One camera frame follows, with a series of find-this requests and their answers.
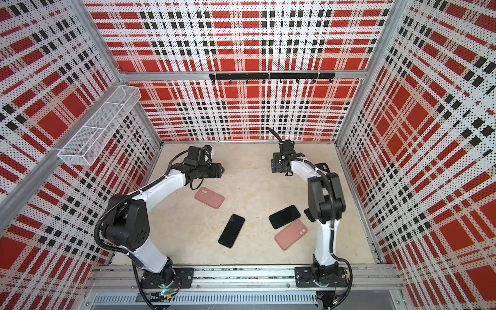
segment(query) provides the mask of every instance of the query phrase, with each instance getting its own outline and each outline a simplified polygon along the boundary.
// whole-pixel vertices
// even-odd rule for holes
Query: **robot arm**
[[[187,157],[183,162],[173,164],[176,158],[185,153]],[[105,239],[123,249],[122,252],[137,267],[144,269],[147,276],[163,286],[169,285],[174,279],[172,261],[149,238],[148,213],[177,189],[187,184],[193,189],[192,182],[195,179],[202,179],[203,182],[203,179],[220,178],[224,168],[219,163],[212,163],[212,155],[213,149],[209,145],[203,148],[190,146],[188,151],[182,152],[169,163],[166,175],[152,182],[151,186],[145,186],[129,198],[121,194],[112,196],[107,215],[103,216],[103,225],[98,226]]]
[[[286,172],[286,176],[297,174],[308,184],[309,210],[318,220],[312,275],[315,282],[325,285],[332,276],[337,276],[339,268],[336,233],[346,209],[339,177],[319,169],[304,154],[296,153],[294,141],[283,141],[274,130],[269,130],[279,140],[279,153],[274,153],[272,172]]]

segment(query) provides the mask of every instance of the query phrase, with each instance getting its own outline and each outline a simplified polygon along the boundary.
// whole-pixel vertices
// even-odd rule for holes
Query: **wire mesh basket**
[[[69,165],[91,166],[132,107],[141,98],[138,87],[120,85],[59,152]]]

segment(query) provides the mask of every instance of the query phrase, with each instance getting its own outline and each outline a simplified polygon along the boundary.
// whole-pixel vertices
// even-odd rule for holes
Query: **perforated panel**
[[[137,293],[98,293],[93,305],[133,305]],[[299,292],[181,292],[174,305],[314,305],[315,291]]]
[[[367,67],[392,0],[84,0],[124,72]]]
[[[110,259],[95,221],[114,193],[138,188],[156,151],[131,112],[91,167],[53,172],[0,238],[0,308],[73,307],[92,267]]]
[[[412,1],[342,147],[416,308],[496,307],[494,1]]]
[[[0,4],[0,200],[114,80],[67,1]]]
[[[140,102],[163,140],[334,140],[358,87],[329,81],[151,81]]]

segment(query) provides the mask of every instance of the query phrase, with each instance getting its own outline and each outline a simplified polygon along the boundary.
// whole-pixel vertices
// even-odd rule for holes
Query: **pink smartphone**
[[[218,209],[222,202],[224,202],[223,195],[217,194],[216,192],[205,187],[200,188],[200,190],[194,195],[194,199],[201,201],[214,209]]]
[[[281,247],[282,250],[289,249],[296,241],[307,233],[308,229],[300,220],[295,220],[283,230],[281,230],[274,240]]]

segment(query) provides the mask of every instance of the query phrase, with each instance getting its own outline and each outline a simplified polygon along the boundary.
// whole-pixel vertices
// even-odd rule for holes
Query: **floor surface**
[[[360,217],[334,144],[298,144],[297,152],[313,162],[328,164],[339,175],[346,201],[346,212],[337,233],[337,255],[350,263],[374,263]],[[167,169],[178,153],[196,144],[164,144],[151,181]],[[225,173],[219,179],[205,179],[204,187],[223,196],[225,201],[215,210],[194,199],[197,190],[185,186],[162,200],[149,214],[154,244],[174,264],[310,264],[315,250],[316,223],[311,223],[304,210],[308,208],[307,183],[299,176],[285,177],[271,173],[272,153],[277,144],[211,143],[213,162],[220,162]],[[276,244],[268,216],[294,204],[308,232],[286,251]],[[246,219],[232,248],[217,241],[232,214]],[[113,264],[130,264],[124,255],[116,255]]]

